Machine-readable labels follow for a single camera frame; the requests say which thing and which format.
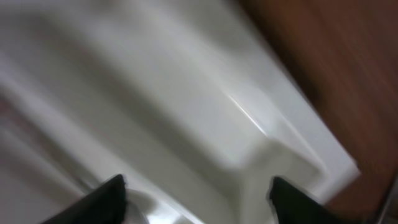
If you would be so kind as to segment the large steel spoon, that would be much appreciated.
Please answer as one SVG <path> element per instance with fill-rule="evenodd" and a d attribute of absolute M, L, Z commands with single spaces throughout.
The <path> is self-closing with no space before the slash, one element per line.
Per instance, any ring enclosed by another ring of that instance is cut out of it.
<path fill-rule="evenodd" d="M 166 203 L 144 192 L 128 189 L 126 197 L 125 224 L 193 224 Z"/>

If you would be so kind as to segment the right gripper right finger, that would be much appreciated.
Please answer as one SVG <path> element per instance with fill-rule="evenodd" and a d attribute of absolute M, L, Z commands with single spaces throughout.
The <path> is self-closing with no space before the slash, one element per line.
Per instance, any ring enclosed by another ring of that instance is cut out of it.
<path fill-rule="evenodd" d="M 268 201 L 279 224 L 338 224 L 342 221 L 306 194 L 275 176 Z"/>

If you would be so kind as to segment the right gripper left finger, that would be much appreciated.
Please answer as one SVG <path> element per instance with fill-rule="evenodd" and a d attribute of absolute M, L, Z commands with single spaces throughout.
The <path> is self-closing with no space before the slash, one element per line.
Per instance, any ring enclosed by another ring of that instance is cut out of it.
<path fill-rule="evenodd" d="M 43 224 L 122 224 L 126 210 L 125 181 L 118 174 Z"/>

